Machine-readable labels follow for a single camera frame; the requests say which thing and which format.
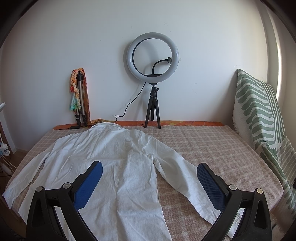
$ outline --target metal screw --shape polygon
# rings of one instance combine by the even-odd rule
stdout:
[[[71,183],[65,183],[65,184],[63,185],[63,188],[67,189],[67,188],[69,188],[70,186],[71,186]]]
[[[36,188],[36,191],[37,191],[37,192],[41,192],[42,189],[43,189],[43,187],[39,186],[39,187]]]
[[[263,190],[261,188],[257,188],[257,193],[262,194],[263,193]]]
[[[232,191],[235,191],[237,189],[237,187],[233,184],[230,184],[229,185],[229,188],[232,190]]]

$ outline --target checkered bedsheet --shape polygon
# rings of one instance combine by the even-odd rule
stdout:
[[[205,162],[227,184],[235,184],[240,190],[264,190],[269,209],[280,200],[283,188],[265,162],[228,126],[155,126],[144,129],[128,126],[154,136],[176,150],[187,161],[197,166]],[[86,129],[50,130],[26,155],[7,186],[24,166],[36,155],[46,150],[55,140]],[[38,177],[43,165],[34,177]],[[173,189],[157,171],[159,203],[173,241],[201,240],[211,224],[205,221],[182,194]],[[14,201],[12,209],[17,213],[28,191],[27,187]]]

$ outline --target ring light stand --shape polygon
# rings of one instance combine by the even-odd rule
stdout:
[[[163,42],[165,42],[170,47],[170,50],[172,52],[172,58],[169,57],[167,59],[163,59],[156,62],[152,68],[151,74],[142,74],[135,66],[133,56],[138,45],[147,39],[160,39]],[[170,63],[170,67],[163,74],[154,74],[155,66],[162,61],[167,61],[168,63]],[[148,82],[152,85],[144,128],[147,128],[150,112],[151,112],[151,120],[153,121],[154,110],[156,110],[157,125],[158,125],[158,128],[161,129],[160,118],[159,118],[159,107],[158,107],[158,100],[157,100],[158,88],[156,88],[155,85],[169,78],[177,69],[177,66],[179,63],[179,52],[176,45],[169,37],[160,33],[142,34],[130,44],[126,54],[126,62],[129,70],[137,79],[144,82]]]

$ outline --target ring light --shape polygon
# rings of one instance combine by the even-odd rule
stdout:
[[[135,53],[136,48],[140,43],[147,39],[160,39],[163,42],[165,42],[172,51],[172,60],[171,65],[168,68],[168,70],[163,74],[142,74],[135,66],[135,63],[133,61],[133,55]],[[179,52],[174,44],[174,42],[164,34],[160,33],[146,33],[142,34],[139,37],[137,37],[129,46],[127,54],[126,54],[126,62],[128,64],[128,68],[131,71],[131,73],[139,80],[148,82],[148,83],[159,83],[167,78],[169,78],[177,69],[178,63],[179,63]]]

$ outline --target orange patterned sheet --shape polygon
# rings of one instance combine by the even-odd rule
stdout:
[[[121,126],[144,126],[144,120],[123,120],[117,121],[116,124]],[[77,124],[59,125],[54,130],[69,129],[71,126]],[[183,121],[183,120],[162,120],[161,126],[173,125],[173,126],[224,126],[221,122],[216,121]],[[157,126],[157,121],[149,121],[148,126]]]

